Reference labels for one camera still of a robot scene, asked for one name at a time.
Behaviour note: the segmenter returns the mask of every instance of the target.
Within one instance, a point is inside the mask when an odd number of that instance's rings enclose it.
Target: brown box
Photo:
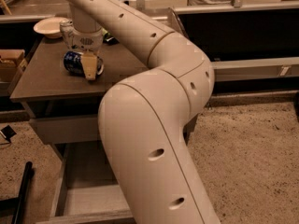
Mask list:
[[[0,49],[0,82],[10,82],[24,59],[23,49]]]

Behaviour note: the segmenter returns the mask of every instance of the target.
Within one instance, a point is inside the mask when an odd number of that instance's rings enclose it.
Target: drawer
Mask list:
[[[135,224],[101,142],[66,145],[50,223]]]

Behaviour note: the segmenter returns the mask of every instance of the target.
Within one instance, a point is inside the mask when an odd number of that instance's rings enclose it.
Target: white bowl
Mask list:
[[[34,30],[38,34],[42,34],[47,38],[50,39],[56,39],[59,37],[62,37],[62,34],[60,32],[59,23],[60,21],[67,20],[67,18],[61,18],[61,17],[53,17],[44,19],[42,21],[39,21],[35,26]]]

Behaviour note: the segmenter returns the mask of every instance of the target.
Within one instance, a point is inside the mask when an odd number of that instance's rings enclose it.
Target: brown tabletop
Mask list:
[[[10,99],[30,102],[103,95],[120,80],[147,70],[122,44],[103,44],[100,57],[104,60],[104,72],[91,82],[64,68],[66,52],[61,38],[43,38]]]

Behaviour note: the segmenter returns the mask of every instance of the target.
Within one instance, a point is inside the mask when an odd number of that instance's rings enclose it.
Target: desk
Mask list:
[[[103,95],[120,80],[147,70],[123,45],[103,44],[104,72],[89,82],[64,68],[66,52],[61,38],[43,38],[10,96],[24,106],[44,144],[98,140],[97,111]]]

